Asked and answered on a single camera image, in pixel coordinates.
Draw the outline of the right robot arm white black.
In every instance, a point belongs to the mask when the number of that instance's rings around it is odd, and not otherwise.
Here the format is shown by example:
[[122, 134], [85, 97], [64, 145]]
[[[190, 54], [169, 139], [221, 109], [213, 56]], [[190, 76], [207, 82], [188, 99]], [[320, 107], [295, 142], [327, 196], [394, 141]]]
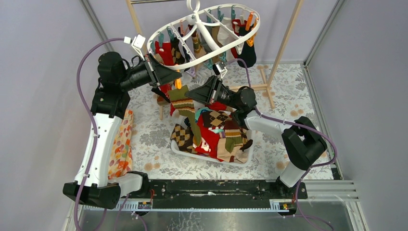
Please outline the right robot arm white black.
[[249, 86], [232, 91], [221, 78], [211, 76], [202, 86], [188, 90], [185, 96], [202, 104], [219, 102], [229, 106], [235, 110], [232, 119], [239, 127], [280, 137], [290, 159], [276, 185], [276, 192], [282, 198], [295, 192], [298, 181], [327, 150], [323, 134], [316, 130], [309, 118], [302, 116], [291, 122], [258, 111], [255, 91]]

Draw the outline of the red snowflake christmas sock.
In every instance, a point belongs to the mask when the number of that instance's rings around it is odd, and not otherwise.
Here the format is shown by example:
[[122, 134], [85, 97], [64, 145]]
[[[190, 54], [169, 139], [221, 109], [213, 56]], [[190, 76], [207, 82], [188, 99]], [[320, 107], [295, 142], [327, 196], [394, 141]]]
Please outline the red snowflake christmas sock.
[[175, 112], [175, 108], [174, 108], [173, 104], [172, 104], [170, 101], [167, 101], [167, 100], [169, 100], [169, 94], [168, 94], [168, 92], [169, 92], [170, 90], [172, 90], [173, 85], [174, 85], [173, 83], [161, 85], [161, 86], [160, 86], [160, 90], [161, 90], [161, 92], [163, 92], [163, 93], [165, 94], [165, 97], [160, 96], [160, 97], [157, 99], [157, 102], [160, 103], [161, 105], [165, 105], [165, 104], [167, 104], [167, 103], [170, 104], [170, 116], [172, 116], [173, 113]]

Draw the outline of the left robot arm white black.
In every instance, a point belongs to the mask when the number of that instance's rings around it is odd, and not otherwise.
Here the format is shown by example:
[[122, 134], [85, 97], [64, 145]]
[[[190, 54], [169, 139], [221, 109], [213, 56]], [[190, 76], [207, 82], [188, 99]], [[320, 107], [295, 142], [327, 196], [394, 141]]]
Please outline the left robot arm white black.
[[87, 107], [91, 127], [81, 167], [73, 182], [64, 184], [63, 194], [75, 206], [114, 209], [130, 193], [143, 198], [149, 193], [146, 173], [129, 171], [108, 178], [109, 160], [117, 132], [130, 102], [129, 91], [144, 85], [154, 88], [181, 78], [181, 72], [159, 63], [147, 54], [137, 66], [128, 66], [121, 55], [110, 51], [98, 58], [98, 87]]

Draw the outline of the olive striped long sock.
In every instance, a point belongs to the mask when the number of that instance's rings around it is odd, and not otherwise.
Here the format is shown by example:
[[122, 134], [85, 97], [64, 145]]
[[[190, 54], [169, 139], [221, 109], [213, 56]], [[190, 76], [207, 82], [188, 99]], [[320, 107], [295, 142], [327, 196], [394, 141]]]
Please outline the olive striped long sock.
[[195, 107], [193, 100], [185, 95], [188, 91], [188, 86], [184, 85], [180, 89], [170, 90], [168, 94], [173, 107], [179, 111], [181, 116], [185, 116], [189, 119], [193, 133], [193, 144], [197, 147], [201, 145], [202, 136], [200, 128], [195, 122]]

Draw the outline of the dark navy sock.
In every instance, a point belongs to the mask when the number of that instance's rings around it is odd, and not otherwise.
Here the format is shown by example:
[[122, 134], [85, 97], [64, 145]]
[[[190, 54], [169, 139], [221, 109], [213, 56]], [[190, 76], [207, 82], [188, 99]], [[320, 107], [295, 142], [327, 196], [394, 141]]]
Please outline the dark navy sock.
[[[242, 26], [239, 28], [239, 32], [238, 35], [239, 36], [245, 36], [247, 35], [253, 28], [254, 26], [251, 25], [250, 29], [247, 31], [245, 30], [245, 27]], [[254, 64], [256, 63], [256, 53], [255, 53], [255, 46], [249, 46], [246, 42], [243, 45], [243, 49], [241, 54], [238, 54], [237, 56], [238, 58], [242, 59], [245, 63], [247, 68], [250, 68], [252, 66], [254, 66]]]

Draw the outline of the white round clip hanger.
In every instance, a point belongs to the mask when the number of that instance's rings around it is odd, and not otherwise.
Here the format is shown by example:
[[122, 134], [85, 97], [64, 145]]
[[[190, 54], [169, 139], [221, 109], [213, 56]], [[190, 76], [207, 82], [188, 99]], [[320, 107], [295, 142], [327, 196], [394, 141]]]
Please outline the white round clip hanger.
[[159, 54], [172, 69], [189, 69], [202, 64], [208, 68], [233, 58], [241, 66], [256, 62], [254, 39], [260, 28], [260, 15], [237, 3], [201, 9], [198, 0], [186, 2], [190, 14], [166, 24], [147, 40], [147, 51]]

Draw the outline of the dark brown argyle sock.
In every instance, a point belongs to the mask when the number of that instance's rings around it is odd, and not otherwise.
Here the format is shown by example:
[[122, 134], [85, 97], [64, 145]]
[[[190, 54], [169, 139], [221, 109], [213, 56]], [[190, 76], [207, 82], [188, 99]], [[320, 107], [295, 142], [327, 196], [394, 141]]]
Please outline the dark brown argyle sock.
[[205, 128], [221, 128], [232, 118], [224, 111], [206, 111], [201, 114]]

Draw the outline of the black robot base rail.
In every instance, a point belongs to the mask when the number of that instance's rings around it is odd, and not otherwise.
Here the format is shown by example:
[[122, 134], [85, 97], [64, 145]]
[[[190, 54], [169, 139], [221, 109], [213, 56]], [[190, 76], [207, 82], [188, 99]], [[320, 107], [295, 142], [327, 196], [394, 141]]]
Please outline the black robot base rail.
[[150, 180], [147, 190], [129, 196], [154, 209], [270, 209], [271, 202], [307, 198], [304, 183], [288, 188], [274, 180]]

